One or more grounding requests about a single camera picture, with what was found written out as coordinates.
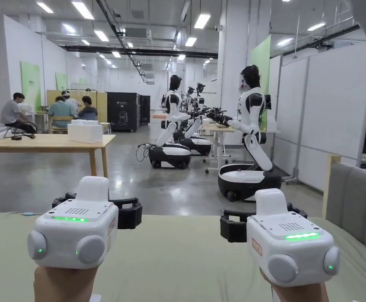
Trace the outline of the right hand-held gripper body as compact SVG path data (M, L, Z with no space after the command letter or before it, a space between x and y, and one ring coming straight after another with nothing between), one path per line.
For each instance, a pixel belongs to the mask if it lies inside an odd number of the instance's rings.
M269 281L281 287L319 284L337 275L340 252L333 236L288 211L279 189L256 191L256 214L248 218L248 250Z

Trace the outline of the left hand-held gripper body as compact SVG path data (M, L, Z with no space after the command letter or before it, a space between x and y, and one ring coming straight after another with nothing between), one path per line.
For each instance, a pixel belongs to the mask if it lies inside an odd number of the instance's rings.
M119 209L108 199L109 180L86 176L76 197L38 217L27 238L33 261L43 267L91 269L116 241Z

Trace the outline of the person's right hand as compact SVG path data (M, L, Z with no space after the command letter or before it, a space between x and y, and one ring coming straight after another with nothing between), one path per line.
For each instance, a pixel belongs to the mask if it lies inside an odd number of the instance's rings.
M328 294L324 283L309 284L297 287L281 287L273 284L264 272L260 270L263 278L270 283L281 302L328 302Z

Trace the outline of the person's left hand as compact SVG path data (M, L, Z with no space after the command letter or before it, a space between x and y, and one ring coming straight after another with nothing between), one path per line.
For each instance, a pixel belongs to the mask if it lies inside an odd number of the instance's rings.
M36 302L89 302L99 266L61 269L38 266L34 272Z

